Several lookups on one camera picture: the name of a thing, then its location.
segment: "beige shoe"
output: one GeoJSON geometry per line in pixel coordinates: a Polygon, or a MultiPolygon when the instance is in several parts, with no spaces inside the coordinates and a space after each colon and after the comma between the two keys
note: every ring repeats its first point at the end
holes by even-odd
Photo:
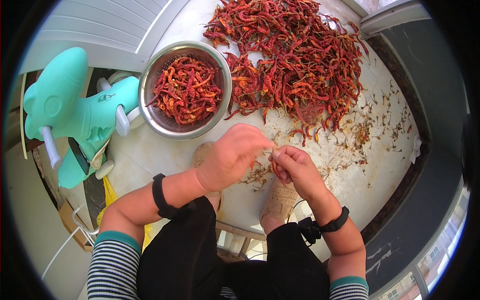
{"type": "Polygon", "coordinates": [[[270,213],[270,215],[278,220],[285,221],[285,219],[292,213],[293,205],[300,198],[297,191],[293,187],[293,182],[286,186],[275,177],[272,187],[268,192],[267,202],[260,213],[260,220],[270,213]]]}
{"type": "MultiPolygon", "coordinates": [[[[199,166],[201,166],[204,163],[205,158],[207,157],[208,153],[212,150],[212,147],[214,145],[215,145],[215,142],[205,142],[200,146],[198,146],[192,155],[192,162],[190,164],[190,167],[198,168],[199,166]]],[[[220,196],[220,202],[218,203],[218,208],[217,208],[217,211],[219,211],[223,202],[223,191],[208,192],[206,196],[209,196],[209,197],[220,196]]]]}

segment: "white paper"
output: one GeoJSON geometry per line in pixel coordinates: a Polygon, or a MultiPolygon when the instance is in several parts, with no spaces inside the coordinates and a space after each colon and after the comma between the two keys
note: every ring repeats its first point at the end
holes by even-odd
{"type": "Polygon", "coordinates": [[[421,139],[420,135],[417,133],[415,135],[415,139],[413,140],[413,151],[410,154],[410,161],[412,164],[415,164],[415,159],[420,156],[420,146],[421,146],[421,139]]]}

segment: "black wrist strap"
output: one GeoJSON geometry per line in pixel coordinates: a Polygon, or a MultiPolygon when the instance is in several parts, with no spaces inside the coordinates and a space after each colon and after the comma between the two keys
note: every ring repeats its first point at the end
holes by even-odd
{"type": "Polygon", "coordinates": [[[333,231],[339,230],[340,228],[342,228],[343,224],[345,224],[345,222],[347,221],[349,213],[350,211],[346,206],[342,207],[342,214],[338,217],[338,219],[330,221],[328,222],[328,224],[325,224],[324,226],[319,226],[318,228],[320,232],[333,232],[333,231]]]}
{"type": "Polygon", "coordinates": [[[162,190],[162,181],[165,178],[165,175],[158,174],[153,177],[152,184],[152,194],[153,200],[155,201],[156,206],[158,207],[158,215],[165,219],[173,219],[173,217],[178,213],[179,209],[173,207],[165,201],[162,190]]]}
{"type": "Polygon", "coordinates": [[[348,219],[348,214],[350,211],[345,206],[342,207],[342,214],[338,217],[337,220],[333,220],[324,226],[318,226],[316,221],[312,221],[312,218],[307,217],[302,221],[298,222],[300,232],[305,237],[305,239],[310,243],[310,246],[315,244],[316,240],[322,238],[322,232],[333,232],[342,228],[343,224],[348,219]]]}

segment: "stainless steel colander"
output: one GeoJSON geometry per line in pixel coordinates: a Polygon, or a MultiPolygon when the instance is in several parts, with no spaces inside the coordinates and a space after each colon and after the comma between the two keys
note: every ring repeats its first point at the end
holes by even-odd
{"type": "Polygon", "coordinates": [[[145,122],[158,134],[172,140],[189,140],[206,133],[220,121],[227,110],[231,92],[232,77],[225,58],[208,44],[183,41],[166,46],[149,60],[138,85],[138,107],[145,122]],[[145,107],[145,105],[155,96],[152,91],[161,72],[166,70],[174,60],[184,56],[205,61],[213,67],[217,67],[219,71],[215,74],[214,81],[223,91],[223,95],[214,114],[210,114],[201,122],[178,125],[174,118],[168,118],[159,108],[151,105],[145,107]]]}

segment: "foot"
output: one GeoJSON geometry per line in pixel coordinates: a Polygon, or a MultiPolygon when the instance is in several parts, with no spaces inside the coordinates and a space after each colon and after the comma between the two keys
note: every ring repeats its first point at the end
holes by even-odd
{"type": "MultiPolygon", "coordinates": [[[[198,168],[199,166],[201,166],[214,145],[215,142],[206,142],[198,146],[193,153],[190,167],[198,168]]],[[[207,197],[208,201],[210,201],[213,208],[215,209],[215,212],[217,212],[222,204],[223,192],[209,192],[207,195],[205,195],[205,197],[207,197]]]]}
{"type": "Polygon", "coordinates": [[[285,224],[285,219],[292,213],[293,205],[299,199],[293,183],[283,185],[280,179],[273,180],[268,192],[267,202],[260,213],[260,224],[265,234],[285,224]]]}

